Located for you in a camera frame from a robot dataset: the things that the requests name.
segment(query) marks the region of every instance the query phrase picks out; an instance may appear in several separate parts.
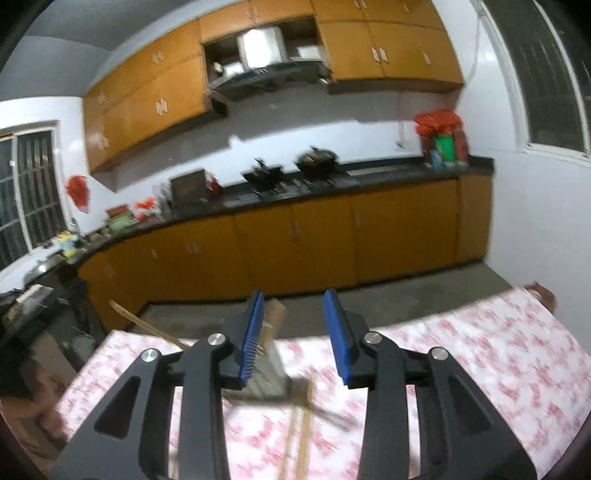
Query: window frame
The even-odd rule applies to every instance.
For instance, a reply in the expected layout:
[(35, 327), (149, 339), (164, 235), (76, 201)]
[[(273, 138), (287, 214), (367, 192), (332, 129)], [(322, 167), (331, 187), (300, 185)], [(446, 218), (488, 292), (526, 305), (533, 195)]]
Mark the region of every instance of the window frame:
[(59, 204), (61, 207), (61, 214), (63, 215), (63, 220), (66, 226), (69, 223), (68, 218), (70, 218), (71, 212), (69, 209), (69, 205), (65, 201), (64, 198), (64, 182), (61, 181), (63, 179), (63, 172), (62, 172), (62, 162), (61, 162), (61, 149), (58, 147), (58, 127), (57, 125), (50, 124), (50, 125), (36, 125), (34, 127), (31, 126), (24, 126), (22, 128), (10, 128), (5, 129), (0, 134), (3, 138), (10, 137), (10, 141), (12, 142), (11, 145), (11, 169), (12, 169), (12, 183), (14, 185), (14, 196), (17, 204), (17, 213), (18, 213), (18, 222), (21, 227), (22, 235), (25, 239), (25, 246), (27, 253), (19, 258), (17, 258), (11, 264), (8, 264), (4, 267), (4, 269), (0, 270), (3, 272), (4, 270), (9, 270), (14, 265), (17, 265), (19, 261), (23, 258), (31, 255), (40, 247), (33, 245), (31, 242), (31, 236), (29, 235), (27, 221), (24, 213), (24, 208), (22, 205), (22, 196), (21, 196), (21, 186), (18, 178), (18, 137), (22, 135), (28, 134), (35, 134), (39, 132), (51, 132), (51, 153), (53, 155), (53, 166), (54, 166), (54, 175), (56, 177), (56, 185), (57, 185), (57, 195)]
[(513, 63), (511, 53), (509, 52), (509, 48), (486, 4), (480, 0), (471, 1), (476, 13), (478, 14), (479, 21), (483, 21), (484, 27), (490, 34), (491, 40), (493, 40), (493, 48), (495, 49), (497, 58), (499, 60), (499, 65), (501, 66), (501, 70), (505, 77), (505, 84), (509, 93), (509, 101), (511, 103), (511, 110), (513, 113), (517, 150), (524, 153), (558, 157), (561, 160), (574, 161), (577, 164), (591, 167), (591, 132), (589, 131), (589, 122), (585, 111), (585, 105), (583, 102), (579, 81), (577, 80), (572, 62), (567, 54), (564, 44), (544, 8), (536, 0), (531, 0), (538, 8), (540, 14), (544, 18), (544, 21), (548, 25), (548, 29), (550, 30), (550, 33), (558, 46), (558, 50), (562, 55), (564, 65), (569, 74), (570, 82), (575, 95), (575, 101), (579, 110), (584, 151), (571, 150), (564, 147), (555, 147), (553, 145), (539, 144), (531, 141), (530, 125), (527, 117), (525, 98), (521, 89), (521, 83), (519, 82), (515, 64)]

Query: gas stove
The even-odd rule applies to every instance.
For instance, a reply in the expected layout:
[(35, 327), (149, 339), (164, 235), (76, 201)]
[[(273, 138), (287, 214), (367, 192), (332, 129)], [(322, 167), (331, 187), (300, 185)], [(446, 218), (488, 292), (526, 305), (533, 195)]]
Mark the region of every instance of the gas stove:
[(237, 198), (227, 200), (225, 205), (227, 207), (238, 205), (250, 205), (253, 203), (260, 203), (272, 200), (287, 200), (296, 198), (302, 195), (314, 193), (314, 191), (321, 189), (338, 189), (347, 188), (359, 184), (359, 180), (349, 175), (347, 172), (341, 172), (328, 180), (303, 180), (293, 179), (288, 182), (281, 182), (272, 190), (258, 192), (252, 190), (248, 193), (243, 193)]

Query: black countertop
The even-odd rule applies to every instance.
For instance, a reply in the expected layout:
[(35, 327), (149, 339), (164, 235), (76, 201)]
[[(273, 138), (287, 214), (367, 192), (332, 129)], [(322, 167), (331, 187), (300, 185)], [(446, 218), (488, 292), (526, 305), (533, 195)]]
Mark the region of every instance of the black countertop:
[(246, 182), (224, 187), (223, 197), (220, 200), (177, 209), (168, 215), (145, 220), (137, 225), (114, 233), (108, 238), (96, 241), (85, 249), (81, 249), (75, 256), (69, 258), (66, 263), (74, 268), (78, 268), (92, 255), (106, 250), (114, 244), (153, 230), (166, 228), (190, 220), (237, 213), (242, 210), (278, 205), (314, 197), (351, 193), (373, 187), (448, 180), (469, 174), (493, 175), (495, 170), (492, 158), (474, 156), (470, 156), (470, 164), (467, 167), (444, 168), (439, 171), (426, 167), (422, 157), (366, 160), (342, 164), (340, 168), (342, 171), (349, 173), (350, 176), (345, 177), (334, 185), (327, 184), (326, 186), (314, 188), (306, 188), (303, 184), (300, 187), (295, 186), (293, 180), (300, 178), (300, 173), (288, 174), (287, 179), (291, 180), (290, 188), (286, 193), (279, 195), (258, 197), (253, 194), (251, 187)]

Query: pink floral tablecloth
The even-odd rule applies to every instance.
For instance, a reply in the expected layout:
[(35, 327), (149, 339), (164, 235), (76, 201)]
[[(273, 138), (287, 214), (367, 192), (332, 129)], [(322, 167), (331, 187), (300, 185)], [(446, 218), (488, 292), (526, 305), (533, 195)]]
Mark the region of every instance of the pink floral tablecloth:
[[(524, 289), (509, 291), (446, 314), (377, 329), (400, 347), (427, 352), (444, 346), (472, 376), (511, 426), (541, 478), (560, 458), (591, 409), (591, 357), (561, 323)], [(59, 412), (72, 437), (104, 393), (146, 348), (177, 348), (159, 338), (112, 332), (62, 396)], [(356, 478), (366, 390), (348, 390), (337, 375), (328, 338), (282, 340), (278, 349), (292, 377), (316, 384), (310, 480)], [(181, 390), (171, 422), (178, 444)], [(408, 389), (411, 464), (419, 473), (414, 390)], [(230, 406), (226, 442), (234, 480), (275, 480), (285, 452), (291, 407)], [(288, 455), (295, 478), (298, 441)]]

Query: range hood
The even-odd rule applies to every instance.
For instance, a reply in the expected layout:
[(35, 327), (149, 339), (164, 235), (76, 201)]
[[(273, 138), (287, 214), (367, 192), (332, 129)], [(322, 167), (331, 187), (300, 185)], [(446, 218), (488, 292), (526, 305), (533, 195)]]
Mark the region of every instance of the range hood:
[(330, 70), (320, 58), (289, 57), (278, 27), (249, 30), (238, 37), (243, 72), (223, 76), (209, 85), (221, 102), (237, 101), (302, 83), (328, 82)]

